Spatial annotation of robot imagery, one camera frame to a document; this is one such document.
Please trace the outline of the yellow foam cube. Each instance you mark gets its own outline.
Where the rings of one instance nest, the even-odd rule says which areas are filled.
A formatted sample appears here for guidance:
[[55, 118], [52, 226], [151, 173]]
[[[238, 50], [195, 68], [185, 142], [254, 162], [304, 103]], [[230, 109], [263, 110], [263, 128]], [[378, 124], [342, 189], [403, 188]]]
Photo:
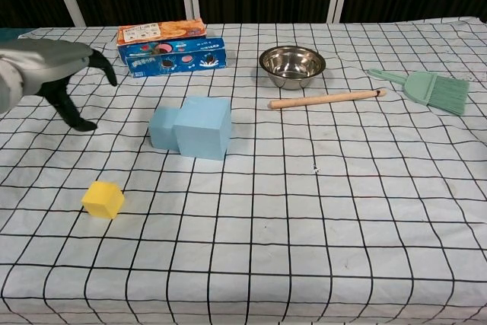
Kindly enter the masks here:
[[98, 218], [114, 219], [125, 197], [116, 183], [94, 181], [81, 199], [86, 211]]

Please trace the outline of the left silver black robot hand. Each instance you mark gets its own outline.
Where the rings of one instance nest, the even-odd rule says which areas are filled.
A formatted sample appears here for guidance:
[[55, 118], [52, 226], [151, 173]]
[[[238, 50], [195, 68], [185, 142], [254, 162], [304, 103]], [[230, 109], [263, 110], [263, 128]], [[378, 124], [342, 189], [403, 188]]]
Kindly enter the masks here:
[[117, 85], [108, 59], [84, 43], [31, 38], [10, 40], [0, 43], [0, 59], [20, 72], [23, 97], [45, 98], [64, 122], [79, 132], [95, 130], [97, 124], [83, 119], [73, 104], [67, 92], [70, 78], [91, 67], [102, 70], [108, 82]]

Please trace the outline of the white black checkered tablecloth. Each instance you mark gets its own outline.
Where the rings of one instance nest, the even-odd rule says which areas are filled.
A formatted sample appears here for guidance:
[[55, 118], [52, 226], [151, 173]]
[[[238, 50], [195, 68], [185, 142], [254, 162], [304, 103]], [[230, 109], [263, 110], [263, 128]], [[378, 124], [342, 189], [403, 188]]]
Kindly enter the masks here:
[[[98, 127], [67, 127], [38, 97], [0, 115], [0, 325], [417, 323], [487, 325], [487, 24], [211, 24], [224, 69], [133, 78], [115, 27], [40, 28], [87, 43], [118, 86], [68, 87]], [[259, 56], [312, 49], [326, 68], [275, 86]], [[370, 76], [469, 82], [462, 116]], [[271, 100], [385, 89], [272, 110]], [[231, 102], [223, 161], [154, 148], [159, 107]], [[116, 183], [114, 219], [81, 199]]]

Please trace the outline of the large blue foam cube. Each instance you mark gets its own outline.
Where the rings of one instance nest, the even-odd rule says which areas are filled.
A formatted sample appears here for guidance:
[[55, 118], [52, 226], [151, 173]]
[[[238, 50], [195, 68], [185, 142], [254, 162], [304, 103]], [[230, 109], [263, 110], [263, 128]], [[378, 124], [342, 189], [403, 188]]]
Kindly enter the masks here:
[[189, 96], [173, 124], [181, 155], [223, 161], [231, 138], [231, 102]]

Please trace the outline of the small blue foam cube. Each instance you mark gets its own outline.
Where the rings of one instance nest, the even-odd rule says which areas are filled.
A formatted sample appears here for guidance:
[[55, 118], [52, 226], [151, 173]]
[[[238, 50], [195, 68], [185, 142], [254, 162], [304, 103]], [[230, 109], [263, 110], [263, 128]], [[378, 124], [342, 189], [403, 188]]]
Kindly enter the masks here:
[[154, 148], [179, 151], [173, 125], [180, 109], [175, 107], [159, 107], [155, 110], [148, 125], [151, 145]]

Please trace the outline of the green hand brush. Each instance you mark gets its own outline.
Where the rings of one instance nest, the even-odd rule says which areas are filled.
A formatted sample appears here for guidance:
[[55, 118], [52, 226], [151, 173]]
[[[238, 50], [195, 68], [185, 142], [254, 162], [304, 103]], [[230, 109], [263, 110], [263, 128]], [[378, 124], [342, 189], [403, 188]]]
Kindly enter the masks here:
[[440, 76], [434, 72], [413, 72], [406, 76], [368, 69], [370, 76], [391, 81], [403, 87], [403, 93], [412, 101], [462, 116], [469, 93], [469, 82]]

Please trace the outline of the wooden stick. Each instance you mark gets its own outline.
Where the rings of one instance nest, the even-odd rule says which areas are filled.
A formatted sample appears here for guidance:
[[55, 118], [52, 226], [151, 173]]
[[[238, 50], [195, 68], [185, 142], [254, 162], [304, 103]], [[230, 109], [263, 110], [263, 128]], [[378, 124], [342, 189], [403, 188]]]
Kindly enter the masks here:
[[301, 97], [301, 98], [287, 98], [280, 100], [271, 100], [269, 108], [272, 110], [284, 109], [290, 107], [303, 107], [317, 104], [331, 104], [342, 101], [362, 100], [372, 97], [382, 97], [386, 94], [385, 89], [377, 89], [370, 91], [357, 91], [342, 94], [326, 94], [315, 97]]

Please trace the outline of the orange biscuit box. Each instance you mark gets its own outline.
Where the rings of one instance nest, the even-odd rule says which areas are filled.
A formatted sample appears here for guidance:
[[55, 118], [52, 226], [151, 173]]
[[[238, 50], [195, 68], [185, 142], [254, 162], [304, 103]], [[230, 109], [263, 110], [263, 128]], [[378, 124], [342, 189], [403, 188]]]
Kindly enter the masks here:
[[119, 26], [116, 45], [197, 38], [205, 37], [206, 34], [201, 18]]

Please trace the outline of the blue Oreo cookie box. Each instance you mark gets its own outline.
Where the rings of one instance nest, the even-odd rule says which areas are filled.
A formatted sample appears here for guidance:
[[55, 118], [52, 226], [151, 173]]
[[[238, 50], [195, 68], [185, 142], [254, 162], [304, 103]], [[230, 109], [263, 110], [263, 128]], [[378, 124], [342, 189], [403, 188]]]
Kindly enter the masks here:
[[224, 40], [217, 37], [133, 43], [119, 46], [118, 51], [135, 78], [226, 66]]

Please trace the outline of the stainless steel bowl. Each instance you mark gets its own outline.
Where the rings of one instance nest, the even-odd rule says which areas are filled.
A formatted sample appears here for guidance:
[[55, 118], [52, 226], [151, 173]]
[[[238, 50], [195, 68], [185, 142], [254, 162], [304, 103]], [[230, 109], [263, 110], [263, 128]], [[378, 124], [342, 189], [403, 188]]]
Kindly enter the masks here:
[[278, 88], [298, 90], [323, 73], [326, 60], [305, 47], [276, 46], [259, 56], [259, 65]]

